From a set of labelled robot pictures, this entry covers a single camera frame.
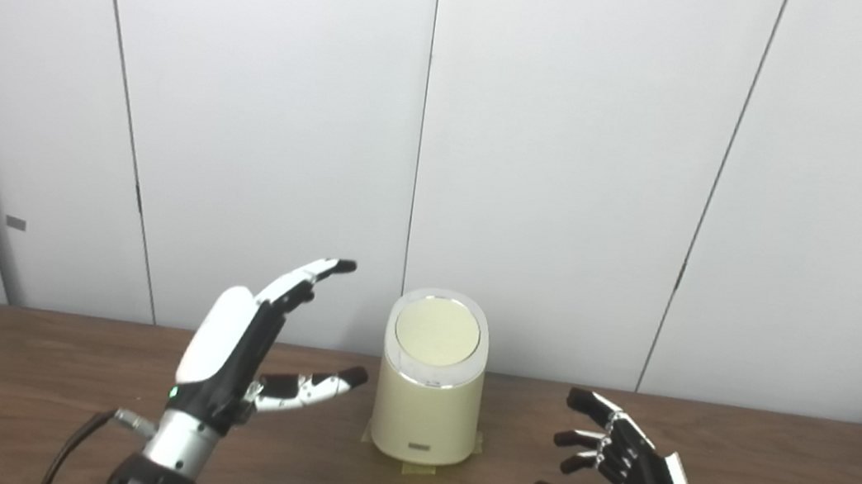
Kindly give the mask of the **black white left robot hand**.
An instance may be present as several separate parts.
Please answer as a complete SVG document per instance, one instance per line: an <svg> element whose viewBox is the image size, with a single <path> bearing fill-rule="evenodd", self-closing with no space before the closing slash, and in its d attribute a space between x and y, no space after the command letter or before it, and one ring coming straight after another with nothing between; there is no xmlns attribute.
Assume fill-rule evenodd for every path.
<svg viewBox="0 0 862 484"><path fill-rule="evenodd" d="M165 405L217 434L253 413L294 410L334 399L366 384L368 370L267 374L259 371L287 317L315 298L315 285L358 269L355 261L318 259L282 273L260 292L227 288L191 337Z"/></svg>

